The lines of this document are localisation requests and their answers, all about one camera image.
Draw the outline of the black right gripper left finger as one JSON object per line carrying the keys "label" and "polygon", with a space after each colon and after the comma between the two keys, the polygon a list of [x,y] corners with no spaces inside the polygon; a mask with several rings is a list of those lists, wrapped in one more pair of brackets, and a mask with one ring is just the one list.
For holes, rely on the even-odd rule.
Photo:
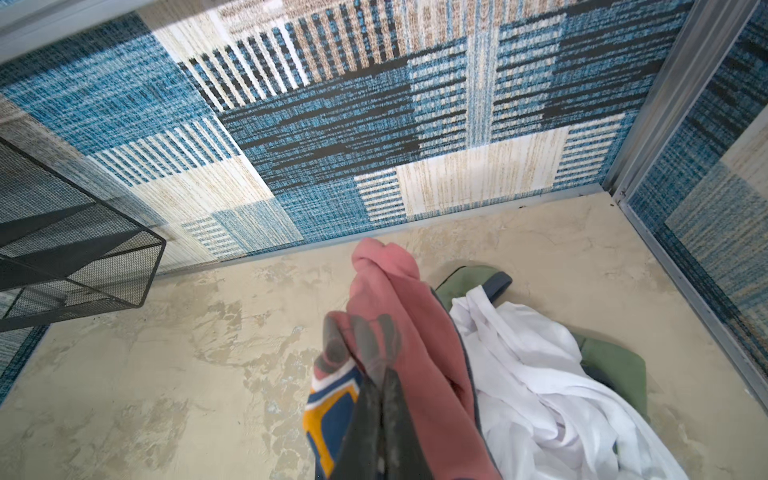
{"label": "black right gripper left finger", "polygon": [[330,479],[383,479],[381,429],[382,394],[365,377]]}

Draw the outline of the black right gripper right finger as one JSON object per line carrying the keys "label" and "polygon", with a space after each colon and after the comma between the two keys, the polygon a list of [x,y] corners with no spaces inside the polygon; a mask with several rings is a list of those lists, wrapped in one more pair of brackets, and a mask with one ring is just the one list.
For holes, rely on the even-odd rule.
{"label": "black right gripper right finger", "polygon": [[397,372],[388,368],[383,383],[382,428],[385,479],[433,479],[421,448]]}

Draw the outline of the red printed t-shirt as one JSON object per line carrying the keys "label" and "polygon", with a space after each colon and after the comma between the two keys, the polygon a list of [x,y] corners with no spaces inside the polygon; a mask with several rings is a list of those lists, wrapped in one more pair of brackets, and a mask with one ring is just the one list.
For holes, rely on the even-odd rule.
{"label": "red printed t-shirt", "polygon": [[433,479],[496,479],[460,335],[415,259],[366,238],[352,255],[349,299],[323,321],[303,413],[315,475],[330,479],[365,377],[383,393],[397,372]]}

